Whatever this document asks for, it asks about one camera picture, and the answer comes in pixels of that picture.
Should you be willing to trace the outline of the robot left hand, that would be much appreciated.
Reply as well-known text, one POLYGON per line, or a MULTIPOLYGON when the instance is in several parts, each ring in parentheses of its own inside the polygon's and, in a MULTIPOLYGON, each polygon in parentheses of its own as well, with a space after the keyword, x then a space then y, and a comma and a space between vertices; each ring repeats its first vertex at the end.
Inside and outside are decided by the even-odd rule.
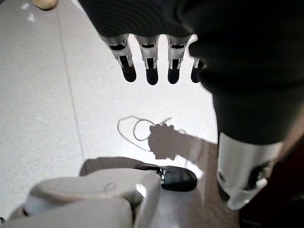
POLYGON ((128 43, 140 46, 150 85, 158 82, 157 43, 168 40, 175 84, 186 50, 191 79, 212 93, 218 127, 218 188, 231 210, 266 185, 304 105, 304 3, 301 0, 82 0, 80 5, 136 80, 128 43))

